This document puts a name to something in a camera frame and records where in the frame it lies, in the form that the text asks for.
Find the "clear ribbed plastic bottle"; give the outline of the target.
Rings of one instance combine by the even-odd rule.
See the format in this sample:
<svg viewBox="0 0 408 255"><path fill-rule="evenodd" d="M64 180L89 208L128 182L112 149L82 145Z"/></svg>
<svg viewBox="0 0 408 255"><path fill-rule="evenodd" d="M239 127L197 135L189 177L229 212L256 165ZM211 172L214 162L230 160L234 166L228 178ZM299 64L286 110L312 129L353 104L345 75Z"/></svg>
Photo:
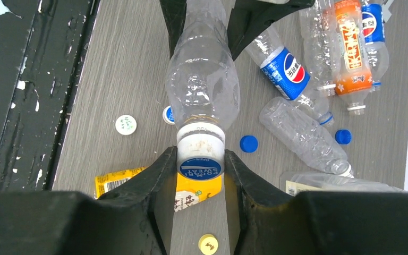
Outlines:
<svg viewBox="0 0 408 255"><path fill-rule="evenodd" d="M221 1L187 1L184 29L165 79L178 128L208 122L227 130L239 114L240 85L225 21Z"/></svg>

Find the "clear square labelled bottle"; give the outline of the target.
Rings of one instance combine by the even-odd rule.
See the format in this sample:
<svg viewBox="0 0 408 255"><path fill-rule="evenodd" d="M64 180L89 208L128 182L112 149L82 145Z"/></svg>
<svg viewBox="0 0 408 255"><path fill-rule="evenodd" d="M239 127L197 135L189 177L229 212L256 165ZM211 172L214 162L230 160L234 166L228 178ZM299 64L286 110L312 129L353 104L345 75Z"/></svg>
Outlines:
<svg viewBox="0 0 408 255"><path fill-rule="evenodd" d="M279 189L291 196L302 191L403 192L385 183L322 172L285 172L279 180Z"/></svg>

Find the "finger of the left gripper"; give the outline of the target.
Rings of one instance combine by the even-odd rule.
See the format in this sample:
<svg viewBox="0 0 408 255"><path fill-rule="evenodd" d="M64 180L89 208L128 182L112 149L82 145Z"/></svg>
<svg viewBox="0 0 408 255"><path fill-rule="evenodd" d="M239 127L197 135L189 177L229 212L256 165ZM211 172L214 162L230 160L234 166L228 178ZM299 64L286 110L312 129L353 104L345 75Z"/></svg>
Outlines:
<svg viewBox="0 0 408 255"><path fill-rule="evenodd" d="M313 0L255 1L236 0L227 26L228 46L232 59L264 30L280 19L314 5Z"/></svg>
<svg viewBox="0 0 408 255"><path fill-rule="evenodd" d="M172 58L184 29L186 0L160 0L159 3L168 32L169 57Z"/></svg>

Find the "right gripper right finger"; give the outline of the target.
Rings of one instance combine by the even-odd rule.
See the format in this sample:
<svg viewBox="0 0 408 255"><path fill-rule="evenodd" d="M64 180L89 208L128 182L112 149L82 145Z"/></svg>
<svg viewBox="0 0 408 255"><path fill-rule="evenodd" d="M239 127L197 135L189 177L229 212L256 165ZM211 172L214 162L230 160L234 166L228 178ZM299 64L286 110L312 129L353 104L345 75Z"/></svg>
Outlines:
<svg viewBox="0 0 408 255"><path fill-rule="evenodd" d="M231 254L408 254L408 192L291 196L225 151Z"/></svg>

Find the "blue white cap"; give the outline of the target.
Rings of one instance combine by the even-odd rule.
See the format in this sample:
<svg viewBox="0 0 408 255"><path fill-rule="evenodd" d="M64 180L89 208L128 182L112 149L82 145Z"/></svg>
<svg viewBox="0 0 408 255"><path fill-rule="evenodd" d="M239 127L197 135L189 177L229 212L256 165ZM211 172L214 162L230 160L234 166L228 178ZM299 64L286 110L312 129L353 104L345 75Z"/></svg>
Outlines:
<svg viewBox="0 0 408 255"><path fill-rule="evenodd" d="M208 181L224 172L225 133L215 124L195 122L178 130L177 171L194 181Z"/></svg>
<svg viewBox="0 0 408 255"><path fill-rule="evenodd" d="M162 118L164 122L167 123L168 125L175 125L171 106L167 106L164 108Z"/></svg>

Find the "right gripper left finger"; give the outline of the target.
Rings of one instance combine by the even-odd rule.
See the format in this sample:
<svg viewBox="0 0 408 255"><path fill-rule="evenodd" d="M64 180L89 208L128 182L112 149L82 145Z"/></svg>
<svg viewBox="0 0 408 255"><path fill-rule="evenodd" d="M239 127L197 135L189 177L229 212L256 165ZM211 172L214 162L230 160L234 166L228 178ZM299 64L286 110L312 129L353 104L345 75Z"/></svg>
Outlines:
<svg viewBox="0 0 408 255"><path fill-rule="evenodd" d="M177 148L94 199L77 191L0 192L0 254L169 254Z"/></svg>

